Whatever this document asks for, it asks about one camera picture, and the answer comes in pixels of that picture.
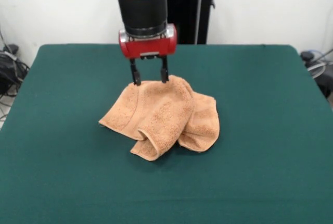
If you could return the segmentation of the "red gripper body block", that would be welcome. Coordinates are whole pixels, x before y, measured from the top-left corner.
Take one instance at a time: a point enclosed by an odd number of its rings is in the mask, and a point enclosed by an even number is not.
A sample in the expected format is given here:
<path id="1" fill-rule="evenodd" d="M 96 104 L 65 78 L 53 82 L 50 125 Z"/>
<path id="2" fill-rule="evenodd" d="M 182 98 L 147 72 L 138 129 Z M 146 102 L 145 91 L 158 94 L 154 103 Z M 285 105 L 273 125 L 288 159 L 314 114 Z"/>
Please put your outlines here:
<path id="1" fill-rule="evenodd" d="M 119 45 L 125 58 L 136 59 L 148 56 L 168 56 L 175 53 L 177 31 L 174 24 L 167 24 L 163 34 L 152 38 L 134 38 L 122 29 L 119 31 Z"/>

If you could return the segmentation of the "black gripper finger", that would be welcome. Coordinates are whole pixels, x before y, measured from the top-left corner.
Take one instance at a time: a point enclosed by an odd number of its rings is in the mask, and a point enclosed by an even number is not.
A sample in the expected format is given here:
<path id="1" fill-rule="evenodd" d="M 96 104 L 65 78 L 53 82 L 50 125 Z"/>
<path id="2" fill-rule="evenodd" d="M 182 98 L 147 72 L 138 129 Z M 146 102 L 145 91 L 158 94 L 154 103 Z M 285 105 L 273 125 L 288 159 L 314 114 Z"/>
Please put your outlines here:
<path id="1" fill-rule="evenodd" d="M 139 73 L 139 71 L 136 67 L 135 59 L 130 59 L 130 68 L 131 68 L 133 83 L 136 86 L 140 86 L 141 85 L 141 78 L 140 78 L 140 73 Z"/>
<path id="2" fill-rule="evenodd" d="M 161 67 L 161 81 L 162 83 L 167 83 L 169 80 L 169 71 L 168 71 L 168 60 L 166 56 L 160 57 L 162 61 L 162 67 Z"/>

